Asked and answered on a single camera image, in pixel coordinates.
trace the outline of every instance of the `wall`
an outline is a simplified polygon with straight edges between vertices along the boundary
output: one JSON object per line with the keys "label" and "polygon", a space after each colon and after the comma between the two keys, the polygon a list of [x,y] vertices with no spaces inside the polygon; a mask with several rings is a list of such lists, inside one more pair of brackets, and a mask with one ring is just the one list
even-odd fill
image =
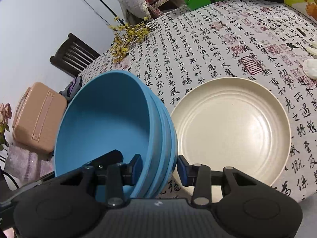
{"label": "wall", "polygon": [[[104,1],[122,16],[116,0]],[[114,16],[98,0],[87,2],[113,23]],[[99,53],[113,40],[107,24],[83,0],[0,0],[0,15],[0,102],[10,103],[13,110],[34,82],[60,91],[72,80],[49,61],[68,33]],[[10,133],[6,138],[12,141]]]}

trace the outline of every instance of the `tablecloth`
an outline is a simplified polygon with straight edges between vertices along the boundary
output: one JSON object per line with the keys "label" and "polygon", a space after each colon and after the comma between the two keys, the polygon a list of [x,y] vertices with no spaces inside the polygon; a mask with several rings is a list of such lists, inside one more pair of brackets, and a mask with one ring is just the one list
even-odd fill
{"label": "tablecloth", "polygon": [[[302,65],[317,25],[287,5],[256,0],[225,0],[195,11],[184,6],[151,24],[157,29],[122,63],[112,64],[108,52],[96,59],[81,73],[83,84],[112,69],[127,70],[171,113],[190,90],[214,78],[258,82],[281,102],[292,132],[289,160],[272,187],[298,202],[316,193],[317,88]],[[185,195],[171,178],[158,197]]]}

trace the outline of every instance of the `stacked blue bowl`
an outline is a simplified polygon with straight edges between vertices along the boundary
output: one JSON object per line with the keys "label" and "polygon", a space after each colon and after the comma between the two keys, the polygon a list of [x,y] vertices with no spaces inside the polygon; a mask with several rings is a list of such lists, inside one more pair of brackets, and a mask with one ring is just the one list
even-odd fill
{"label": "stacked blue bowl", "polygon": [[[177,137],[166,107],[135,75],[119,70],[92,79],[69,104],[56,139],[55,175],[114,149],[124,163],[135,154],[142,157],[137,184],[123,187],[127,198],[155,197],[175,169]],[[98,187],[98,201],[104,192]]]}

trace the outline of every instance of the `purple cloth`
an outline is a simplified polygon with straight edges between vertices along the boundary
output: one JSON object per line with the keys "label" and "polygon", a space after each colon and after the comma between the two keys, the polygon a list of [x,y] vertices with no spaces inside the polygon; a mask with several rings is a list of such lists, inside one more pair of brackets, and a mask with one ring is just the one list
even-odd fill
{"label": "purple cloth", "polygon": [[22,182],[31,182],[52,172],[53,164],[40,160],[36,153],[10,144],[4,170]]}

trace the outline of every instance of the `peach suitcase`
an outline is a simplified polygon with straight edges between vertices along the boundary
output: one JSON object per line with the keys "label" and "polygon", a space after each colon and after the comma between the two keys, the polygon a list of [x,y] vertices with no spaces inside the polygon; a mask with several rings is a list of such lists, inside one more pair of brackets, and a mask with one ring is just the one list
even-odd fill
{"label": "peach suitcase", "polygon": [[58,127],[67,107],[66,99],[36,82],[21,98],[12,123],[13,139],[42,153],[54,150]]}

